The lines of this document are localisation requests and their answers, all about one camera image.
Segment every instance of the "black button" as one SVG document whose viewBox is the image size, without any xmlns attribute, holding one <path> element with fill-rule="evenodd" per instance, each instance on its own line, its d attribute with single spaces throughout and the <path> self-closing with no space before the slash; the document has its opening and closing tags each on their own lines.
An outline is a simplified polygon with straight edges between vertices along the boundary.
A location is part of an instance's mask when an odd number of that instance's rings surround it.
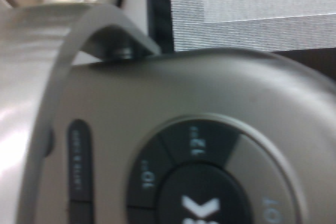
<svg viewBox="0 0 336 224">
<path fill-rule="evenodd" d="M 85 202 L 70 202 L 69 224 L 93 224 L 93 206 Z"/>
<path fill-rule="evenodd" d="M 72 122 L 67 130 L 69 198 L 91 201 L 91 135 L 82 120 Z"/>
<path fill-rule="evenodd" d="M 172 125 L 160 136 L 177 163 L 207 161 L 222 167 L 238 140 L 238 131 L 217 122 L 198 120 Z"/>
<path fill-rule="evenodd" d="M 157 138 L 153 138 L 138 156 L 129 181 L 127 205 L 151 208 L 160 180 L 172 163 Z"/>
<path fill-rule="evenodd" d="M 45 150 L 45 157 L 48 157 L 51 152 L 52 152 L 54 142 L 55 142 L 55 136 L 54 136 L 54 131 L 51 129 L 49 130 L 49 136 L 48 136 L 48 145 L 46 145 L 46 150 Z"/>
<path fill-rule="evenodd" d="M 127 209 L 129 224 L 156 224 L 154 212 L 148 209 Z"/>
<path fill-rule="evenodd" d="M 205 164 L 181 166 L 165 180 L 157 201 L 160 224 L 249 224 L 249 203 L 238 184 Z"/>
</svg>

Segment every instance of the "control button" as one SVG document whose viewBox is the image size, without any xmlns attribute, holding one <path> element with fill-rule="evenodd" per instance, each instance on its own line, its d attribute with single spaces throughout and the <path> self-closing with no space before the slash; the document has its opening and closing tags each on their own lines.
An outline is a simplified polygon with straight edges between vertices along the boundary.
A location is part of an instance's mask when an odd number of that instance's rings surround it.
<svg viewBox="0 0 336 224">
<path fill-rule="evenodd" d="M 46 145 L 46 150 L 45 150 L 45 157 L 48 157 L 51 152 L 52 152 L 54 142 L 55 142 L 55 136 L 54 136 L 54 131 L 51 129 L 49 130 L 49 136 L 48 136 L 48 145 Z"/>
<path fill-rule="evenodd" d="M 148 209 L 127 209 L 129 224 L 156 224 L 154 212 Z"/>
<path fill-rule="evenodd" d="M 87 123 L 75 120 L 67 130 L 69 198 L 91 201 L 91 135 Z"/>
<path fill-rule="evenodd" d="M 163 182 L 157 201 L 160 224 L 249 224 L 249 203 L 240 186 L 211 165 L 180 167 Z"/>
<path fill-rule="evenodd" d="M 214 121 L 198 120 L 172 125 L 160 136 L 177 163 L 207 161 L 222 167 L 238 139 L 238 131 Z"/>
<path fill-rule="evenodd" d="M 87 202 L 70 202 L 69 224 L 93 224 L 93 206 Z"/>
<path fill-rule="evenodd" d="M 145 145 L 132 169 L 127 205 L 151 208 L 160 180 L 172 168 L 172 162 L 157 138 Z"/>
<path fill-rule="evenodd" d="M 226 171 L 250 200 L 253 223 L 295 224 L 295 208 L 276 164 L 256 143 L 241 136 Z"/>
</svg>

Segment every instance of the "black button panel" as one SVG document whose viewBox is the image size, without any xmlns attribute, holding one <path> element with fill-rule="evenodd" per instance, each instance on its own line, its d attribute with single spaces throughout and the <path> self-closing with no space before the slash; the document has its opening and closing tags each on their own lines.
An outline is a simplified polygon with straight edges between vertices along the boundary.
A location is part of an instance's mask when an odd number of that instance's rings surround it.
<svg viewBox="0 0 336 224">
<path fill-rule="evenodd" d="M 75 120 L 67 129 L 69 198 L 90 202 L 91 182 L 91 134 L 87 123 Z"/>
<path fill-rule="evenodd" d="M 244 192 L 222 169 L 238 137 L 228 125 L 192 120 L 151 138 L 129 179 L 130 224 L 250 224 Z"/>
<path fill-rule="evenodd" d="M 238 131 L 214 121 L 184 121 L 159 134 L 177 163 L 204 161 L 223 166 Z"/>
<path fill-rule="evenodd" d="M 91 133 L 82 120 L 67 128 L 69 224 L 93 224 Z"/>
<path fill-rule="evenodd" d="M 168 153 L 159 138 L 154 137 L 135 161 L 127 190 L 127 205 L 153 208 L 159 183 L 171 168 L 172 162 Z"/>
</svg>

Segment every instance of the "circular control pad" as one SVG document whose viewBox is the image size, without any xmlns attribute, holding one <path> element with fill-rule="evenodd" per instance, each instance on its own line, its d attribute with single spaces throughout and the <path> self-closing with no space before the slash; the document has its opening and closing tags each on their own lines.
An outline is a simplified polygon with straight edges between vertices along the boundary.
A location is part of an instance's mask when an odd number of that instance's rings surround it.
<svg viewBox="0 0 336 224">
<path fill-rule="evenodd" d="M 162 186 L 156 210 L 160 224 L 250 223 L 240 186 L 216 167 L 178 167 Z"/>
<path fill-rule="evenodd" d="M 172 124 L 147 142 L 127 186 L 130 224 L 295 224 L 279 166 L 243 130 Z"/>
</svg>

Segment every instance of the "silver plastic housing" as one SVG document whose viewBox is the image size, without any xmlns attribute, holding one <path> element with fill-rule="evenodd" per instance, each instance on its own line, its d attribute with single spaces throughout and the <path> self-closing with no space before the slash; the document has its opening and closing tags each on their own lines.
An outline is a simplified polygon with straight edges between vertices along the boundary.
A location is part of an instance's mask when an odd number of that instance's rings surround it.
<svg viewBox="0 0 336 224">
<path fill-rule="evenodd" d="M 126 185 L 142 145 L 168 125 L 198 118 L 229 124 L 262 146 L 286 179 L 295 223 L 334 223 L 334 90 L 313 70 L 249 50 L 73 68 L 54 120 L 37 223 L 67 220 L 66 130 L 78 118 L 93 133 L 97 224 L 127 223 Z"/>
</svg>

